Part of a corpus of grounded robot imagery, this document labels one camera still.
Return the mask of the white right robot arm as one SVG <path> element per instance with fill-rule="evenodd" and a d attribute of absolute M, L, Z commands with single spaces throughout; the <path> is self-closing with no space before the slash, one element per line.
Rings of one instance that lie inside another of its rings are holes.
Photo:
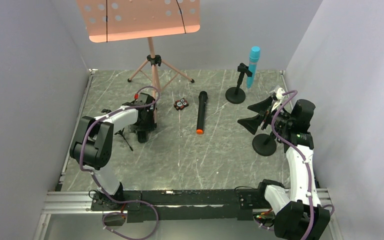
<path fill-rule="evenodd" d="M 252 140 L 255 152 L 270 156 L 277 143 L 284 145 L 289 165 L 290 189 L 280 182 L 264 179 L 257 188 L 257 198 L 270 205 L 273 212 L 270 228 L 285 240 L 318 240 L 330 221 L 330 212 L 322 207 L 313 171 L 314 141 L 308 131 L 316 106 L 299 99 L 292 111 L 281 110 L 275 97 L 249 105 L 256 116 L 237 122 L 250 133 L 258 127 L 271 126 L 270 134 L 258 134 Z"/>

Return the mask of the blue microphone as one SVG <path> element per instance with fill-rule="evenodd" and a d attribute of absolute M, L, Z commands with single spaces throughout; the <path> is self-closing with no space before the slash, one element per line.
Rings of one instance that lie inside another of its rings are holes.
<path fill-rule="evenodd" d="M 249 59 L 248 70 L 252 73 L 252 75 L 248 76 L 247 80 L 246 80 L 246 87 L 248 89 L 250 89 L 254 83 L 254 79 L 256 76 L 256 70 L 257 70 L 257 63 L 260 59 L 260 56 L 261 56 L 260 47 L 259 46 L 253 46 L 250 49 L 249 57 L 248 57 L 248 59 Z"/>

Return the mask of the black silver-grille microphone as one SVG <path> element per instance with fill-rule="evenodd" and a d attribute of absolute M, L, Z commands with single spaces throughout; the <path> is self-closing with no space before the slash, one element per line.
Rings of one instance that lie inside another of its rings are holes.
<path fill-rule="evenodd" d="M 140 144 L 144 144 L 148 141 L 148 137 L 149 137 L 149 132 L 148 131 L 139 131 L 137 130 L 136 131 L 136 136 L 137 136 L 137 141 L 140 143 Z"/>

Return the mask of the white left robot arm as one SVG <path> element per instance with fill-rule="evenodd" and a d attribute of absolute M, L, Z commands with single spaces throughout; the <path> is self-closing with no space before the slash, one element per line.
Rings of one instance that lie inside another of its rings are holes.
<path fill-rule="evenodd" d="M 139 143 L 148 141 L 156 128 L 156 99 L 147 93 L 137 93 L 134 100 L 115 111 L 104 109 L 97 117 L 83 116 L 78 123 L 69 155 L 83 172 L 97 181 L 98 191 L 116 201 L 124 201 L 124 189 L 109 166 L 114 135 L 125 129 L 137 135 Z"/>

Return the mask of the black shock mount tripod stand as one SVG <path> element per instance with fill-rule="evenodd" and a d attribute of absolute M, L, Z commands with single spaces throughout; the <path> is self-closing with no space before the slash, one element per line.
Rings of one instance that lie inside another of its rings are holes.
<path fill-rule="evenodd" d="M 105 114 L 109 114 L 109 113 L 111 113 L 111 112 L 112 112 L 112 111 L 111 111 L 110 109 L 106 109 L 106 108 L 104 108 L 104 109 L 101 110 L 101 113 L 105 113 Z M 124 141 L 126 142 L 126 144 L 128 145 L 129 149 L 133 152 L 134 149 L 133 149 L 132 146 L 129 144 L 128 140 L 126 139 L 126 137 L 125 137 L 125 135 L 124 135 L 124 130 L 125 130 L 125 128 L 122 128 L 121 130 L 117 131 L 114 135 L 115 135 L 115 136 L 116 136 L 116 135 L 121 136 L 121 137 L 124 139 Z"/>

